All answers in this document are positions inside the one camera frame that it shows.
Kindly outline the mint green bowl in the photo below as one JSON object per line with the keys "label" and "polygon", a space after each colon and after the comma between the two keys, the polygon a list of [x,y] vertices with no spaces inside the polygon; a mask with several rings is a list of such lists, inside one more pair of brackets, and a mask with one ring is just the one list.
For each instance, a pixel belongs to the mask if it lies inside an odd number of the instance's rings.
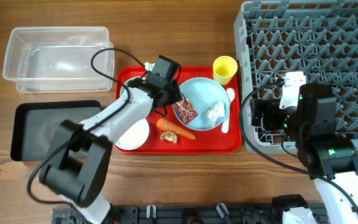
{"label": "mint green bowl", "polygon": [[[136,78],[140,78],[140,76],[132,77],[124,82],[125,86],[128,86],[128,83],[132,80],[135,80]],[[119,92],[119,96],[122,96],[126,92],[126,89],[122,87]]]}

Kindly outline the light blue plate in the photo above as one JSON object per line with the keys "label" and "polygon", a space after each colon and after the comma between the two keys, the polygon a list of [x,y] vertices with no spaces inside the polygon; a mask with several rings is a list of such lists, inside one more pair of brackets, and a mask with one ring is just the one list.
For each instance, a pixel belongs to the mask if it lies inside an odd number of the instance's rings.
{"label": "light blue plate", "polygon": [[[205,77],[191,78],[180,84],[180,91],[191,101],[198,112],[198,116],[193,121],[185,124],[173,107],[175,116],[184,126],[195,131],[209,131],[217,128],[224,121],[229,108],[229,98],[226,90],[216,81]],[[207,117],[207,110],[219,101],[224,102],[225,117],[210,121]]]}

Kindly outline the yellow plastic cup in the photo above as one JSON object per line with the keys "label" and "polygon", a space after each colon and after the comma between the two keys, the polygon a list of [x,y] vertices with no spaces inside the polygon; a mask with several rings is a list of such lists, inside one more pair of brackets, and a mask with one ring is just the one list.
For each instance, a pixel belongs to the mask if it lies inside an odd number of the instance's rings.
{"label": "yellow plastic cup", "polygon": [[237,62],[230,56],[220,56],[213,63],[213,80],[220,85],[227,85],[237,73]]}

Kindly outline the white plastic spoon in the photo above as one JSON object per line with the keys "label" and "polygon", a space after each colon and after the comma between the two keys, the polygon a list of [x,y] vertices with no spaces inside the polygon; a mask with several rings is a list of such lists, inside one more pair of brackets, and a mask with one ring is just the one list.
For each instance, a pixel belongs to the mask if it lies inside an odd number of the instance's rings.
{"label": "white plastic spoon", "polygon": [[231,107],[231,103],[236,98],[236,93],[235,93],[233,88],[228,88],[226,90],[226,93],[227,93],[228,98],[229,98],[229,108],[228,108],[227,115],[226,115],[226,117],[225,117],[225,119],[224,119],[224,121],[222,123],[222,127],[221,127],[221,131],[223,133],[228,133],[228,131],[229,131],[229,124],[230,124],[229,120],[230,120],[230,112],[231,112],[230,107]]}

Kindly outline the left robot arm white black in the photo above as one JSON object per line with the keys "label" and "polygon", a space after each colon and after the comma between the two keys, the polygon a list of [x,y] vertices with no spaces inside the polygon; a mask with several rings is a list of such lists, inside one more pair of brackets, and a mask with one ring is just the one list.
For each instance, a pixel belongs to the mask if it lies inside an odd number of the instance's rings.
{"label": "left robot arm white black", "polygon": [[39,180],[86,223],[112,220],[101,193],[114,143],[136,122],[181,100],[181,65],[159,56],[146,78],[124,85],[124,94],[91,118],[63,121],[41,164]]}

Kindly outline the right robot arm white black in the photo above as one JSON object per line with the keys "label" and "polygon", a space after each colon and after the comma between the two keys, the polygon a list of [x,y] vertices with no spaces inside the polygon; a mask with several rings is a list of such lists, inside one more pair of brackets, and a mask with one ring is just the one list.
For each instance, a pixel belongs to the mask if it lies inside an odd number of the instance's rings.
{"label": "right robot arm white black", "polygon": [[266,120],[266,129],[283,129],[295,141],[303,169],[267,156],[263,158],[286,169],[306,174],[314,181],[331,223],[358,223],[358,153],[350,139],[336,134],[336,97],[327,85],[304,84],[289,95],[293,106],[276,100],[252,102],[252,125]]}

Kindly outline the white tissue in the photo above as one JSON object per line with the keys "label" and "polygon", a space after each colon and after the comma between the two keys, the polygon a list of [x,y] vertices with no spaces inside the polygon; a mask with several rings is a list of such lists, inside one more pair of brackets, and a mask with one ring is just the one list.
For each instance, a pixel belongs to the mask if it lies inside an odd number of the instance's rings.
{"label": "white tissue", "polygon": [[218,118],[225,117],[224,102],[219,101],[207,110],[207,117],[210,121],[216,121]]}

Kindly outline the red snack wrapper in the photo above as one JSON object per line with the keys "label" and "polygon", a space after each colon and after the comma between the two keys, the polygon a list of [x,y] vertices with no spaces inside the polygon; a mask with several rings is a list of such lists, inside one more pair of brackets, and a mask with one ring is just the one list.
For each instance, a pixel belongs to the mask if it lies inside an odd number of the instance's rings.
{"label": "red snack wrapper", "polygon": [[193,121],[198,116],[198,112],[194,108],[193,104],[183,93],[181,94],[181,100],[176,102],[174,107],[180,119],[185,124]]}

